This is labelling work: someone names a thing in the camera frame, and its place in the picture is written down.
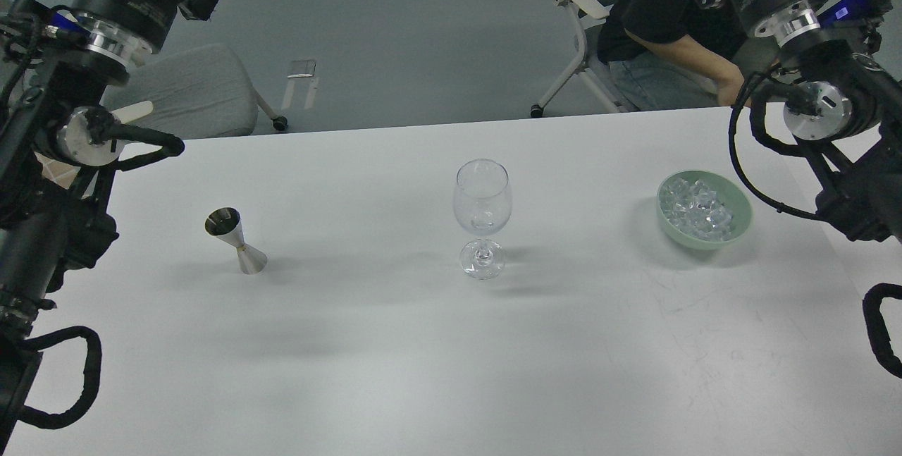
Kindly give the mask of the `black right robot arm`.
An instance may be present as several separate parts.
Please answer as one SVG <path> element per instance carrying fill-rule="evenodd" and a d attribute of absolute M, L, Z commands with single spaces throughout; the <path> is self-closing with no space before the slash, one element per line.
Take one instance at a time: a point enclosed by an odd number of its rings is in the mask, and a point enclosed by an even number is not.
<path fill-rule="evenodd" d="M 828 223 L 851 241 L 900 238 L 900 83 L 871 57 L 892 0 L 694 0 L 730 3 L 748 37 L 772 37 L 775 68 L 747 77 L 732 105 L 729 149 L 741 182 L 795 217 Z M 758 144 L 808 162 L 821 185 L 815 212 L 765 195 L 736 154 L 741 107 Z"/>

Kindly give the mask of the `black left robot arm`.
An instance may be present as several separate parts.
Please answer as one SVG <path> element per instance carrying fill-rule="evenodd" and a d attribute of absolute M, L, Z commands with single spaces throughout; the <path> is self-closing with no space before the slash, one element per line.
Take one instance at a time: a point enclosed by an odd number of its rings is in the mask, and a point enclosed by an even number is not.
<path fill-rule="evenodd" d="M 107 212 L 113 181 L 180 155 L 175 135 L 128 124 L 101 100 L 129 80 L 139 55 L 157 54 L 177 15 L 207 20 L 219 0 L 13 0 L 2 15 L 2 446 L 16 426 L 76 423 L 99 395 L 99 334 L 71 326 L 33 336 L 65 273 L 92 269 L 118 237 Z M 82 391 L 62 413 L 26 404 L 43 353 L 86 343 Z"/>

